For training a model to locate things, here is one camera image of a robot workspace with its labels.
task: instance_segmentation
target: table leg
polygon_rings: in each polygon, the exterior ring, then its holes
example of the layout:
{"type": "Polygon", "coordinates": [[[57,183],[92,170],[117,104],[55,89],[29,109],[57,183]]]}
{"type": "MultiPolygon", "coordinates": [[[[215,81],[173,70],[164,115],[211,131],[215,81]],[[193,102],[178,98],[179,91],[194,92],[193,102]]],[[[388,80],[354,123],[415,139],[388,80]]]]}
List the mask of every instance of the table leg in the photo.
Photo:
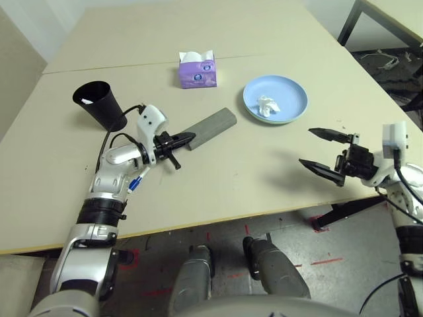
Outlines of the table leg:
{"type": "Polygon", "coordinates": [[[393,20],[389,15],[385,14],[366,0],[360,0],[360,2],[360,10],[362,12],[407,44],[414,55],[418,57],[422,55],[422,48],[420,46],[422,44],[422,39],[419,36],[393,20]]]}
{"type": "Polygon", "coordinates": [[[384,197],[376,196],[361,200],[350,201],[349,203],[346,203],[341,206],[332,205],[332,211],[329,211],[327,214],[312,220],[311,224],[315,230],[321,230],[323,227],[334,223],[335,221],[344,219],[355,213],[359,213],[360,211],[377,205],[382,201],[385,201],[384,197]]]}
{"type": "Polygon", "coordinates": [[[351,35],[351,32],[354,29],[358,21],[358,18],[360,17],[362,13],[361,6],[362,6],[362,0],[356,0],[356,2],[354,2],[354,5],[352,6],[350,14],[348,15],[348,18],[345,21],[344,27],[342,28],[341,33],[339,34],[339,37],[338,37],[338,42],[342,46],[345,46],[346,41],[348,41],[351,35]]]}
{"type": "Polygon", "coordinates": [[[423,110],[423,92],[419,92],[408,104],[402,106],[405,112],[423,110]]]}

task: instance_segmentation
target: white tissue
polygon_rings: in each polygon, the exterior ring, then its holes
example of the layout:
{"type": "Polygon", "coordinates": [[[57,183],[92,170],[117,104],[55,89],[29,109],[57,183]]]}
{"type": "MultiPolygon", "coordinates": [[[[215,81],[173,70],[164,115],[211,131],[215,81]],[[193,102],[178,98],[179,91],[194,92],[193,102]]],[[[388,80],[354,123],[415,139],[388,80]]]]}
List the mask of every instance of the white tissue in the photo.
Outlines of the white tissue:
{"type": "Polygon", "coordinates": [[[260,115],[265,118],[270,117],[270,111],[273,111],[273,112],[280,111],[279,106],[275,102],[275,100],[269,97],[261,96],[257,101],[258,101],[258,107],[259,107],[258,111],[260,112],[260,115]]]}
{"type": "Polygon", "coordinates": [[[188,63],[191,61],[205,61],[213,59],[213,51],[206,51],[203,54],[197,52],[179,52],[179,60],[181,63],[188,63]]]}
{"type": "Polygon", "coordinates": [[[84,99],[84,98],[82,98],[82,99],[81,99],[81,101],[82,101],[84,104],[92,104],[92,103],[93,103],[91,100],[84,99]]]}

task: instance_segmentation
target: purple tissue box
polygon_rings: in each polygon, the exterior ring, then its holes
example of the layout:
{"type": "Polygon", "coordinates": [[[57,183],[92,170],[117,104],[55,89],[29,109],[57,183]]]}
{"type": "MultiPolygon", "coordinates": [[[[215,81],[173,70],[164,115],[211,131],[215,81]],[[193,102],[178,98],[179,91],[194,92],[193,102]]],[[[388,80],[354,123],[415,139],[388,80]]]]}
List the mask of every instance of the purple tissue box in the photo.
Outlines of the purple tissue box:
{"type": "Polygon", "coordinates": [[[214,59],[179,63],[179,80],[182,88],[216,87],[214,59]]]}

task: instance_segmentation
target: blue cable connector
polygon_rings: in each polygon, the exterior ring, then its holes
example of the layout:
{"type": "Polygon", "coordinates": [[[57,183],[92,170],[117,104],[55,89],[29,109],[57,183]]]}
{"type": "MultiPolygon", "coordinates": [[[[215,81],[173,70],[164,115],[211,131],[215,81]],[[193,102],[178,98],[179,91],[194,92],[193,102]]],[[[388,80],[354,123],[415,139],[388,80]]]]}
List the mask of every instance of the blue cable connector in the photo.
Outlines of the blue cable connector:
{"type": "Polygon", "coordinates": [[[138,187],[138,185],[139,185],[139,183],[141,183],[142,179],[143,178],[141,176],[138,176],[135,180],[132,180],[132,182],[131,182],[131,184],[128,188],[129,194],[132,193],[138,187]]]}

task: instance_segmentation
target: tissue box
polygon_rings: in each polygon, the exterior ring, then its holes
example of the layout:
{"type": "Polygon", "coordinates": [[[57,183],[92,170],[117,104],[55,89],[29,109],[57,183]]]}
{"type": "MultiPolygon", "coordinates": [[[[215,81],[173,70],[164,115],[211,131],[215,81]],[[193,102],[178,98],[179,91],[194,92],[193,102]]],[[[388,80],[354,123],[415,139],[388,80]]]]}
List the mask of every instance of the tissue box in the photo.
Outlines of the tissue box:
{"type": "Polygon", "coordinates": [[[179,80],[182,88],[216,87],[213,51],[179,53],[179,80]]]}

